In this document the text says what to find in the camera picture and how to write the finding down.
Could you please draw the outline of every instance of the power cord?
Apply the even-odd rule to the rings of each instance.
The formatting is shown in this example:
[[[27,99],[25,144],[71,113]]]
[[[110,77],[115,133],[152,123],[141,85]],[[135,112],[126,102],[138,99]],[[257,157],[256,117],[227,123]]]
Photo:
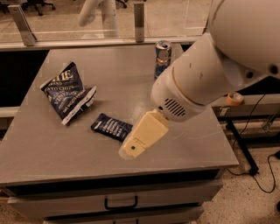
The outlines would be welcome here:
[[[249,116],[248,116],[248,121],[247,121],[247,123],[246,123],[246,125],[245,125],[245,128],[239,133],[239,135],[241,135],[241,134],[246,130],[246,128],[248,127],[249,121],[251,120],[251,116],[252,116],[253,112],[255,111],[256,106],[259,104],[259,102],[263,99],[264,96],[265,96],[265,94],[257,101],[257,103],[255,104],[255,106],[252,108],[252,110],[251,110],[251,112],[250,112],[250,114],[249,114]],[[235,148],[235,142],[236,142],[236,139],[234,140],[234,143],[233,143],[233,149]],[[273,178],[273,187],[272,187],[272,189],[271,189],[270,191],[264,190],[264,189],[260,186],[260,184],[259,184],[259,182],[257,181],[257,179],[256,179],[254,176],[252,176],[249,172],[234,173],[234,172],[230,171],[229,169],[227,169],[227,171],[228,171],[229,173],[235,175],[235,176],[245,176],[245,175],[252,176],[253,179],[255,180],[255,182],[257,183],[257,185],[259,186],[259,188],[260,188],[264,193],[273,193],[274,190],[276,189],[276,180],[275,180],[275,176],[274,176],[274,173],[273,173],[273,171],[272,171],[271,164],[270,164],[270,158],[273,157],[273,156],[275,156],[276,158],[280,159],[280,151],[278,151],[276,154],[271,154],[271,155],[268,156],[269,168],[270,168],[270,171],[271,171],[271,174],[272,174],[272,178]]]

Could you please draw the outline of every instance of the glass partition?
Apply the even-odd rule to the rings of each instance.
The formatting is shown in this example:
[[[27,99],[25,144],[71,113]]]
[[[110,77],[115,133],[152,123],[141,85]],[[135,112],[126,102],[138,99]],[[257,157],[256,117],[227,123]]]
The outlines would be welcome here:
[[[104,2],[114,3],[115,26],[104,24],[104,15],[108,11],[102,8]],[[129,0],[124,8],[121,3],[105,0],[96,0],[95,19],[85,26],[79,25],[79,16],[85,0],[45,0],[53,4],[38,5],[40,12],[30,5],[23,5],[24,15],[38,41],[53,40],[77,40],[77,39],[133,39],[134,28],[134,4],[144,4],[144,32],[146,38],[187,37],[201,35],[206,26],[211,0]],[[20,36],[17,27],[11,19],[11,15],[1,14],[0,28],[2,38],[5,35],[9,41],[19,41]]]

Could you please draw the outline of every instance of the gray tabletop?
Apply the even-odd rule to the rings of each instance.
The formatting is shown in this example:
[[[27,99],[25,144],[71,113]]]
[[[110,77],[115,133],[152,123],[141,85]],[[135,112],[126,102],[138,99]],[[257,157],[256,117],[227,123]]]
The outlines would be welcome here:
[[[70,61],[97,94],[91,108],[64,126],[39,86]],[[51,50],[0,145],[0,185],[238,165],[211,108],[171,122],[168,134],[133,161],[119,157],[120,142],[90,129],[100,113],[133,124],[153,109],[154,66],[153,45]]]

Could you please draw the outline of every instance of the screw hole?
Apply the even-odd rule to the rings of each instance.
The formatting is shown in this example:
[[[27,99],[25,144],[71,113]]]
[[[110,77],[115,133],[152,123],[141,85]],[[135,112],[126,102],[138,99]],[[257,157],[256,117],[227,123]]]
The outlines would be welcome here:
[[[252,79],[253,76],[254,76],[254,74],[253,74],[252,72],[248,72],[248,73],[246,74],[246,77],[247,77],[248,79]]]
[[[276,65],[269,66],[269,71],[271,74],[278,74],[278,67]]]

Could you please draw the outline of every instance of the vent grille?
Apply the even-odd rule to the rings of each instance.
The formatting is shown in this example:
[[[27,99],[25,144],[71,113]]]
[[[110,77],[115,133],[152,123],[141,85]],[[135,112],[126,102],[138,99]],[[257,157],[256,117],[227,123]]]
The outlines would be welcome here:
[[[185,109],[173,99],[165,100],[165,107],[175,116],[184,116],[186,114]]]

